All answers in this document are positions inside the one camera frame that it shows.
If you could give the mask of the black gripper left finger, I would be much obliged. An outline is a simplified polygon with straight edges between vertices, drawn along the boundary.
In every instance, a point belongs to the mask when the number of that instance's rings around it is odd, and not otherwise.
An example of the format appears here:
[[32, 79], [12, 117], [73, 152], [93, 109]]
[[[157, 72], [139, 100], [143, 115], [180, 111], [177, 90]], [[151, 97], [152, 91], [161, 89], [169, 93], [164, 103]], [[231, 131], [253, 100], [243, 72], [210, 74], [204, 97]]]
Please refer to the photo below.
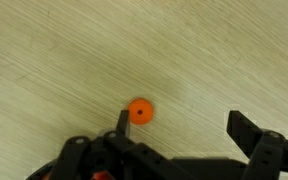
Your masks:
[[195, 180], [144, 143], [131, 141], [128, 115], [128, 110], [122, 110], [116, 128], [95, 140], [87, 136], [68, 139], [50, 180], [91, 180], [100, 173], [107, 173], [113, 180]]

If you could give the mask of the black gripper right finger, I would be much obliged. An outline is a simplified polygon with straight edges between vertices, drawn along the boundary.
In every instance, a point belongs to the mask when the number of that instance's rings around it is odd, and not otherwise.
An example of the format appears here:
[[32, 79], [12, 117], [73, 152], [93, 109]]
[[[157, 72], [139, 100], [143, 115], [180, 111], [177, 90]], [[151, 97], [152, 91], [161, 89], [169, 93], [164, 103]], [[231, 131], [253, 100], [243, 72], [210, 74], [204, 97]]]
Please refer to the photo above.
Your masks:
[[261, 129], [238, 110], [228, 115], [227, 134], [249, 158], [241, 180], [278, 180], [288, 173], [288, 140], [284, 135]]

